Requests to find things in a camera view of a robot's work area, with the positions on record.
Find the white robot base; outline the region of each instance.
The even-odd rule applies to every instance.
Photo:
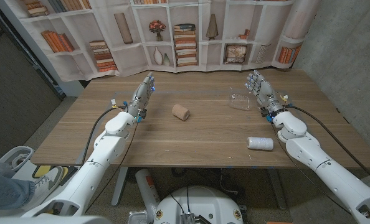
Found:
[[[183,187],[171,195],[159,203],[154,224],[188,224],[195,223],[197,219],[199,219],[199,223],[206,224],[243,224],[238,205],[219,190],[205,186],[189,186]]]

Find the bookshelf backdrop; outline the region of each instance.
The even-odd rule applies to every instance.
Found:
[[[320,3],[320,0],[38,0],[39,4],[26,5],[29,0],[5,1],[63,81],[128,76],[145,70],[245,70],[271,65],[288,68],[296,59]],[[160,32],[163,41],[156,41],[156,33],[149,31],[152,21],[166,26]],[[192,63],[188,66],[178,64],[176,44],[186,43],[176,38],[179,32],[174,31],[174,26],[178,24],[194,25],[196,53],[192,52]],[[64,36],[61,51],[50,46],[46,34]],[[97,40],[104,41],[110,51],[114,61],[111,70],[106,71],[108,66],[100,69],[99,62],[109,59],[97,61],[95,50],[90,47],[90,42]],[[228,54],[237,53],[231,51],[233,45],[246,46],[241,47],[246,48],[242,62],[225,61]],[[166,59],[161,65],[156,63],[156,47],[168,57],[169,63]]]

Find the jeans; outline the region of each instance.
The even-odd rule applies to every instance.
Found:
[[[16,180],[0,174],[0,210],[20,208],[34,195],[33,181]]]

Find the sneaker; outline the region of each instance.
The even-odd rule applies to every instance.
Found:
[[[64,170],[62,167],[54,167],[46,175],[38,178],[34,181],[34,195],[31,198],[30,202],[25,204],[22,209],[29,211],[32,208],[40,205],[50,193],[52,193],[55,188],[59,185],[60,180],[62,180]]]

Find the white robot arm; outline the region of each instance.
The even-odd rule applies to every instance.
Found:
[[[153,91],[154,77],[149,73],[134,92],[132,100],[125,107],[126,111],[107,122],[104,132],[94,142],[91,156],[66,188],[22,217],[35,217],[52,209],[60,210],[60,216],[83,215],[107,167],[124,151],[126,139],[130,135],[128,128],[146,116],[145,107]]]
[[[312,169],[344,203],[358,223],[370,223],[370,188],[322,150],[317,139],[307,132],[304,122],[286,111],[268,81],[254,70],[245,86],[257,97],[263,115],[278,131],[293,158]]]

